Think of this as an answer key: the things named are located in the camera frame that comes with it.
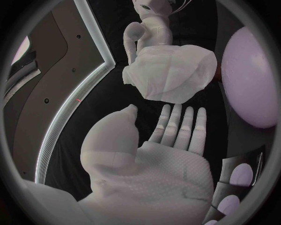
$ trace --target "white light strip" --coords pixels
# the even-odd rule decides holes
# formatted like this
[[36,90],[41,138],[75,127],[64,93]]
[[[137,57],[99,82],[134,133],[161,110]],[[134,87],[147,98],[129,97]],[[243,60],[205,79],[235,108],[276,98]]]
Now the white light strip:
[[39,151],[35,171],[35,183],[44,183],[49,160],[59,135],[70,116],[81,103],[76,100],[77,96],[79,96],[79,100],[82,101],[95,87],[95,85],[97,85],[108,73],[109,70],[107,69],[105,63],[100,65],[89,76],[87,76],[77,88],[75,88],[55,115],[45,134]]
[[101,56],[103,57],[106,66],[109,70],[115,67],[114,58],[108,48],[108,45],[104,39],[102,32],[95,20],[94,14],[89,7],[87,0],[74,0],[76,7],[84,21],[92,39],[94,40]]

